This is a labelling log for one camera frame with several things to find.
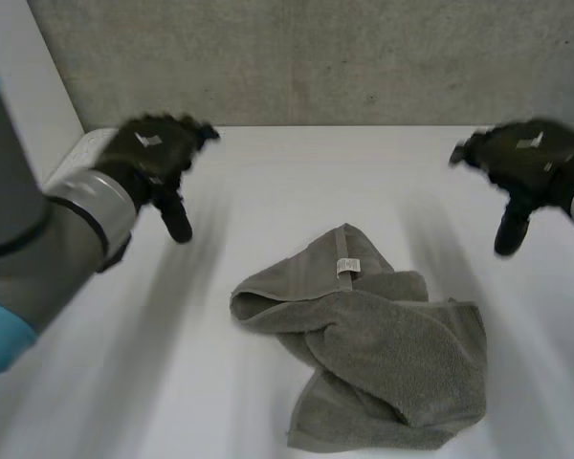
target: towel tag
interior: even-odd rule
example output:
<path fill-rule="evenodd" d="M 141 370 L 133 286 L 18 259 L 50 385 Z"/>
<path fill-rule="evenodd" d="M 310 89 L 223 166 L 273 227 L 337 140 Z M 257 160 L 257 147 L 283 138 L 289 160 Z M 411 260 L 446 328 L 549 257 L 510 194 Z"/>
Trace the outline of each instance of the towel tag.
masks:
<path fill-rule="evenodd" d="M 336 277 L 338 274 L 345 271 L 354 271 L 355 273 L 360 273 L 362 268 L 360 267 L 360 260 L 357 258 L 341 258 L 336 263 Z"/>

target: towel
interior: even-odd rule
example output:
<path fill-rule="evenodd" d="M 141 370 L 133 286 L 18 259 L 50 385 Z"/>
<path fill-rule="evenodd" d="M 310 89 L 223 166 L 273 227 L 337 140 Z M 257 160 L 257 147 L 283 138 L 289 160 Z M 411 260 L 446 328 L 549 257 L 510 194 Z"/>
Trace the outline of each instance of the towel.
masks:
<path fill-rule="evenodd" d="M 317 369 L 288 445 L 313 452 L 437 449 L 485 414 L 486 338 L 471 302 L 429 302 L 343 225 L 244 280 L 231 311 Z"/>

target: concrete wall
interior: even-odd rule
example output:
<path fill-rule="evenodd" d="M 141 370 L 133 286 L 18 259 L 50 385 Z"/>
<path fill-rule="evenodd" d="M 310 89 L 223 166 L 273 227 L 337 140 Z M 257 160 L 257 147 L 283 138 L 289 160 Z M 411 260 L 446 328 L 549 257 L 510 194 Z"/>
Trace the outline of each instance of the concrete wall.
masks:
<path fill-rule="evenodd" d="M 36 179 L 44 182 L 83 131 L 25 0 L 0 0 L 0 84 Z"/>
<path fill-rule="evenodd" d="M 86 129 L 574 123 L 574 0 L 30 0 Z"/>

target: white label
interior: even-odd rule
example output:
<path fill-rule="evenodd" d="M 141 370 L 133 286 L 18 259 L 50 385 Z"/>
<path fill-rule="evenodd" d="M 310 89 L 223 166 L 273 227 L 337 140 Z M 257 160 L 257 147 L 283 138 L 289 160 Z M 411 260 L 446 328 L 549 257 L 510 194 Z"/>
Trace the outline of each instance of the white label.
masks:
<path fill-rule="evenodd" d="M 160 139 L 160 136 L 143 137 L 138 132 L 135 132 L 134 135 L 139 140 L 139 142 L 143 144 L 144 148 L 147 148 L 148 146 L 152 145 L 159 145 L 160 143 L 162 143 L 162 139 Z"/>
<path fill-rule="evenodd" d="M 360 273 L 362 268 L 360 267 L 360 260 L 357 258 L 341 258 L 336 263 L 336 277 L 338 274 L 345 271 L 353 271 L 355 273 Z"/>

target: white wall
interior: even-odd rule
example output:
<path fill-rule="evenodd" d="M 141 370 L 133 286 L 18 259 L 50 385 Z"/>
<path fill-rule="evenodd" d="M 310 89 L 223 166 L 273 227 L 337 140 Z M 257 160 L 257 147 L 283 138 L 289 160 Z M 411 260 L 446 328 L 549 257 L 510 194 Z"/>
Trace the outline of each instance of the white wall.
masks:
<path fill-rule="evenodd" d="M 184 179 L 194 239 L 143 212 L 94 278 L 0 376 L 0 459 L 295 459 L 285 431 L 311 370 L 230 317 L 246 276 L 348 222 L 431 297 L 478 302 L 488 414 L 437 452 L 341 459 L 574 458 L 574 228 L 534 217 L 493 255 L 505 196 L 447 160 L 467 127 L 225 128 Z M 88 161 L 109 131 L 90 133 Z"/>
<path fill-rule="evenodd" d="M 0 0 L 0 84 L 36 179 L 44 182 L 83 130 L 26 0 Z"/>

